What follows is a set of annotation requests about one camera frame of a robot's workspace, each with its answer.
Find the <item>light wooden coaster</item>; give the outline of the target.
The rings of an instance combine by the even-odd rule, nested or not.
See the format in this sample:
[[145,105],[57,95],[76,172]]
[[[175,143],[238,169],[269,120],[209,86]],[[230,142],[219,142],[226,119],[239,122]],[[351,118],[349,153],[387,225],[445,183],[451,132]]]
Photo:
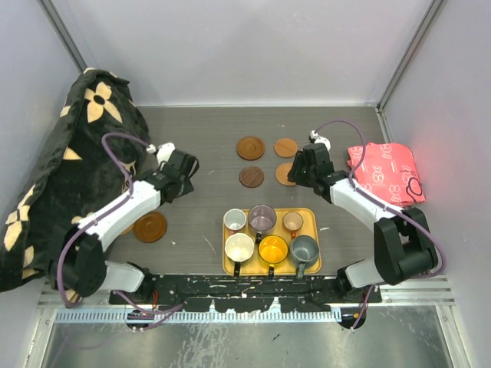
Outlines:
[[281,138],[275,142],[274,151],[282,158],[291,158],[297,153],[298,145],[291,138]]
[[292,163],[283,163],[279,165],[275,172],[277,181],[284,186],[294,186],[295,183],[288,180],[288,173],[292,168]]

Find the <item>dark walnut coaster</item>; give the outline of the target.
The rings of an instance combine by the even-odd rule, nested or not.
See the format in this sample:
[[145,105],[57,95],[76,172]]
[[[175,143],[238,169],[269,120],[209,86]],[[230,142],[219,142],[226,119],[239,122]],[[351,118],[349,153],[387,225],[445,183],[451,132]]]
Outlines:
[[257,166],[248,166],[239,172],[239,181],[246,188],[259,187],[264,178],[264,172]]

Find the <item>dark brown ringed coaster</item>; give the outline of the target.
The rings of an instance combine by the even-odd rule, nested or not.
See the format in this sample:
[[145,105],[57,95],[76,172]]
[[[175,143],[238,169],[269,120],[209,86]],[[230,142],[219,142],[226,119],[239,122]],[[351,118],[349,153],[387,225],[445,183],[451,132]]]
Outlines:
[[236,152],[242,159],[253,161],[260,159],[265,152],[265,144],[257,136],[244,136],[236,145]]

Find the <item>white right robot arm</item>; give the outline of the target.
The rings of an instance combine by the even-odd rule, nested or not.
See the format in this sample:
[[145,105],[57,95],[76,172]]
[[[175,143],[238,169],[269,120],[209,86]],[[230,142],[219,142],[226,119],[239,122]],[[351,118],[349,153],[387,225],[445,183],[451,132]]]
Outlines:
[[357,300],[367,286],[396,285],[443,265],[425,214],[377,199],[351,173],[336,171],[323,143],[309,143],[295,154],[288,180],[313,189],[372,231],[374,256],[338,270],[334,284],[343,301]]

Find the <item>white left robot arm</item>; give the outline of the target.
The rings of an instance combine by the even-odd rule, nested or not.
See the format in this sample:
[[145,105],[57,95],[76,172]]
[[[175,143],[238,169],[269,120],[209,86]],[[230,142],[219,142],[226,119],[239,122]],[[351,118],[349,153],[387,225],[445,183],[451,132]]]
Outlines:
[[48,280],[62,297],[72,290],[86,298],[95,292],[125,291],[137,304],[153,296],[147,272],[131,263],[106,259],[114,240],[142,216],[193,191],[199,160],[172,144],[157,152],[158,167],[142,174],[124,194],[69,230],[54,228],[48,253]]

